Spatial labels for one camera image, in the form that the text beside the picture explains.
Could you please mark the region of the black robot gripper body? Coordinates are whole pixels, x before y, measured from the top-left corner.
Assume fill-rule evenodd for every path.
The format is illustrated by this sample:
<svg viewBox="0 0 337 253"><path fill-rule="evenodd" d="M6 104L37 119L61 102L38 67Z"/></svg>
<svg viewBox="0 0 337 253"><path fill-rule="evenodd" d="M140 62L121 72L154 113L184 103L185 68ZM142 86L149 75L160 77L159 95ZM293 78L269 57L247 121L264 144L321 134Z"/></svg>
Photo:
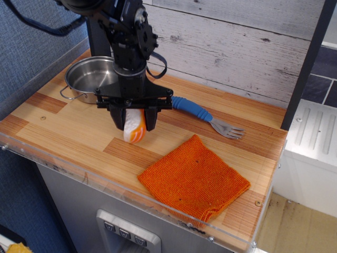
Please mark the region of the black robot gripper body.
<svg viewBox="0 0 337 253"><path fill-rule="evenodd" d="M158 109L172 108L173 91L151 82L145 71L137 75L120 75L118 80L96 88L98 108Z"/></svg>

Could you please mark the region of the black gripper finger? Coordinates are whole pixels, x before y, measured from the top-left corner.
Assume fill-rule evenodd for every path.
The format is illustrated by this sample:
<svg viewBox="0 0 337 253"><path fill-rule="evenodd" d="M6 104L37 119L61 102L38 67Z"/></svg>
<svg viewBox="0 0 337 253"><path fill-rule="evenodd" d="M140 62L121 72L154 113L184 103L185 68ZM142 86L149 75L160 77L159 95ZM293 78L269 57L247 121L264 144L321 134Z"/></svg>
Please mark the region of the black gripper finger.
<svg viewBox="0 0 337 253"><path fill-rule="evenodd" d="M156 122L157 122L157 114L158 114L158 108L156 106L150 107L144 110L146 129L148 131L152 131L155 129Z"/></svg>
<svg viewBox="0 0 337 253"><path fill-rule="evenodd" d="M120 130L124 130L126 120L126 108L118 108L115 105L110 104L109 111L111 118L115 123L115 126Z"/></svg>

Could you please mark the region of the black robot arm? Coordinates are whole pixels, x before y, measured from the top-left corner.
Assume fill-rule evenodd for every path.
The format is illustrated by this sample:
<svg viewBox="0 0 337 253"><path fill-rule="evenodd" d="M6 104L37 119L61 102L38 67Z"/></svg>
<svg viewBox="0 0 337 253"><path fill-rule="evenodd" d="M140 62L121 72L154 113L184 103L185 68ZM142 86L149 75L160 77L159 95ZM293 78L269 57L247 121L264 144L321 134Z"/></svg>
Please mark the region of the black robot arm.
<svg viewBox="0 0 337 253"><path fill-rule="evenodd" d="M152 83L147 61L160 58L157 35L148 23L142 1L60 1L67 10L96 21L112 47L118 80L94 90L98 108L106 108L120 130L126 111L142 109L146 129L155 128L157 114L172 108L173 91Z"/></svg>

